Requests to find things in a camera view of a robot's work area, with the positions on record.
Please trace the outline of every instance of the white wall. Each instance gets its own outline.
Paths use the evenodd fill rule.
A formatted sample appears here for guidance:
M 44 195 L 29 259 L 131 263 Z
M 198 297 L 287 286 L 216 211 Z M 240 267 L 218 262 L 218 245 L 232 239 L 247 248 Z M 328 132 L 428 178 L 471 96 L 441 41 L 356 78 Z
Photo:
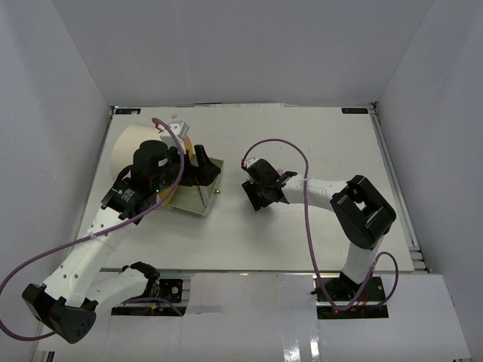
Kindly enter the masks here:
M 109 121 L 100 95 L 50 1 L 0 2 L 0 278 L 72 238 Z M 38 322 L 21 299 L 53 259 L 15 277 L 0 298 L 14 332 Z M 29 360 L 32 344 L 0 333 L 0 360 Z
M 482 39 L 481 2 L 435 1 L 380 101 L 423 255 L 445 277 L 476 362 L 483 361 Z
M 378 100 L 432 0 L 54 0 L 109 105 Z

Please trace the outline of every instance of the black bracket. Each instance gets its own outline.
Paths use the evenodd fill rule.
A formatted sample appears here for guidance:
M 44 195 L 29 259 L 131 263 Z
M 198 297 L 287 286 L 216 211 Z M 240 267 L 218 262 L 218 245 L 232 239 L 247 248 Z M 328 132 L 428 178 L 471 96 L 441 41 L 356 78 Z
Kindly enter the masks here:
M 45 292 L 45 285 L 29 284 L 22 298 L 38 321 L 41 321 L 68 343 L 77 343 L 91 330 L 96 320 L 96 301 L 86 299 L 76 308 L 65 305 L 60 297 L 55 300 Z
M 357 247 L 373 250 L 395 221 L 395 211 L 364 176 L 354 176 L 331 205 L 349 240 Z

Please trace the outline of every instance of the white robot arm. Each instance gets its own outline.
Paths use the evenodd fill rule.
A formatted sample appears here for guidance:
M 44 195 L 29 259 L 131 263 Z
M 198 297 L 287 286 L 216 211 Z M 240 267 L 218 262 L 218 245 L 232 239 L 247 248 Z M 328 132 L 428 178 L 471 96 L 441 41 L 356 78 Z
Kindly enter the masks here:
M 210 185 L 220 168 L 210 161 L 201 145 L 194 147 L 198 166 L 192 165 L 183 144 L 187 125 L 177 121 L 169 127 L 185 152 L 178 185 Z M 133 155 L 133 164 L 118 175 L 88 229 L 91 240 L 76 245 L 40 286 L 29 284 L 23 291 L 23 300 L 34 316 L 69 343 L 84 338 L 98 314 L 136 296 L 158 296 L 159 273 L 142 262 L 126 265 L 113 278 L 92 283 L 119 243 L 137 227 L 141 214 L 155 205 L 159 192 L 173 185 L 180 172 L 180 155 L 172 146 L 174 141 L 163 135 L 160 138 L 141 143 Z M 136 221 L 115 227 L 133 218 Z M 94 235 L 112 227 L 115 229 L 104 235 Z
M 290 171 L 281 175 L 262 158 L 251 158 L 243 168 L 249 180 L 242 187 L 255 210 L 272 202 L 304 203 L 303 176 Z M 308 179 L 307 196 L 309 205 L 336 214 L 351 241 L 341 278 L 356 288 L 369 272 L 395 211 L 363 176 L 348 182 Z

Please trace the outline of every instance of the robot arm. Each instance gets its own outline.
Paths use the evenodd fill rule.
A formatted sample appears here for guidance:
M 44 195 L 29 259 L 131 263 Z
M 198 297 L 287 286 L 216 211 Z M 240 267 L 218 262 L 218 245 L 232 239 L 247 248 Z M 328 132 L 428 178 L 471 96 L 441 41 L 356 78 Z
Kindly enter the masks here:
M 255 210 L 272 202 L 303 204 L 304 178 L 295 172 L 280 175 L 269 162 L 252 158 L 243 165 L 249 180 L 242 187 Z M 336 214 L 350 240 L 341 278 L 352 287 L 362 283 L 377 255 L 383 237 L 395 220 L 395 211 L 363 176 L 348 182 L 307 180 L 309 205 Z
M 188 127 L 170 125 L 180 144 Z M 69 343 L 76 343 L 92 328 L 96 316 L 135 296 L 153 297 L 159 292 L 159 273 L 142 262 L 125 266 L 113 278 L 92 285 L 97 273 L 121 241 L 141 219 L 104 235 L 105 229 L 138 217 L 156 203 L 159 192 L 169 188 L 180 172 L 175 147 L 148 140 L 134 153 L 133 164 L 118 175 L 101 201 L 102 206 L 88 229 L 91 240 L 76 245 L 62 264 L 43 283 L 29 284 L 22 297 L 34 316 Z M 185 168 L 179 185 L 210 185 L 220 168 L 211 163 L 203 146 L 195 146 L 198 166 L 191 165 L 185 151 Z

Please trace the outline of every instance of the yellow object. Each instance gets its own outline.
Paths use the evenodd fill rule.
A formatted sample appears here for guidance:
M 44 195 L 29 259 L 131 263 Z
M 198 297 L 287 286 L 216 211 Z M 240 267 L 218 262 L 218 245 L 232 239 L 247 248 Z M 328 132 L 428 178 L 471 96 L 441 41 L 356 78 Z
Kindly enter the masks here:
M 193 149 L 193 144 L 191 143 L 191 140 L 189 139 L 188 136 L 186 136 L 186 138 L 183 140 L 184 141 L 184 147 L 187 151 L 189 151 L 189 159 L 191 160 L 191 157 L 193 157 L 194 155 L 194 149 Z M 164 195 L 166 195 L 169 191 L 169 188 L 162 191 L 162 192 L 159 192 L 159 197 L 162 198 Z M 166 201 L 163 203 L 163 205 L 169 205 L 169 203 L 171 202 L 171 199 L 173 198 L 174 196 L 174 193 L 176 192 L 176 189 L 174 190 L 174 192 L 169 195 L 169 197 L 166 199 Z

